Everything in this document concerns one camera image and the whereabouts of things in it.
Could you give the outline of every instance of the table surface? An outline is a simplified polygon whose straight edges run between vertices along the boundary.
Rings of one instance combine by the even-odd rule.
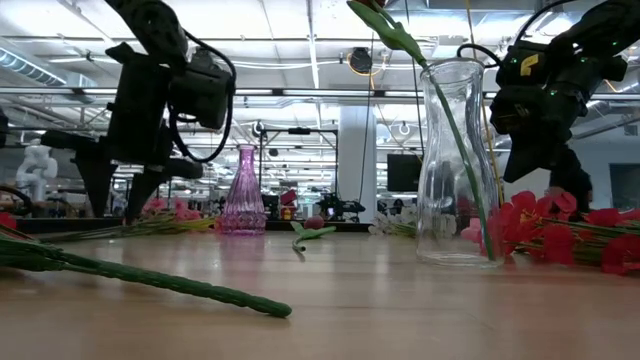
[[[290,304],[289,319],[75,273],[0,271],[2,359],[632,359],[640,279],[431,267],[413,240],[292,233],[92,241],[77,254]]]

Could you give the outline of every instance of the pink glass vase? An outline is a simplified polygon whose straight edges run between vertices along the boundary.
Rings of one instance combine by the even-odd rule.
[[[253,168],[253,145],[241,145],[238,172],[231,183],[224,213],[220,219],[223,234],[264,234],[267,216],[260,194],[260,186]]]

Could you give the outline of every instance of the white pillar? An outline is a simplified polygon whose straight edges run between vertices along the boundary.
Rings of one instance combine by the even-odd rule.
[[[359,214],[360,222],[371,223],[377,211],[376,120],[373,116],[373,109],[370,108],[367,112],[366,106],[343,106],[340,108],[338,152],[340,198],[344,201],[360,200],[362,206],[367,209]],[[363,160],[364,177],[362,176]],[[362,198],[360,198],[361,181]]]

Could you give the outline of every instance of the glass vase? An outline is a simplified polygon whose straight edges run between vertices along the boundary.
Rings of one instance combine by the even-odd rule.
[[[256,173],[253,145],[241,145],[238,172],[231,183],[229,195],[218,226],[223,234],[264,234],[267,216]]]
[[[435,62],[421,75],[427,146],[418,190],[417,255],[432,264],[504,262],[498,185],[482,140],[483,70],[480,62],[456,58]]]

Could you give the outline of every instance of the monitor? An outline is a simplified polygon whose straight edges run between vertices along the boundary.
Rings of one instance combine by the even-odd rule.
[[[387,190],[388,191],[418,191],[421,158],[417,155],[387,155]]]

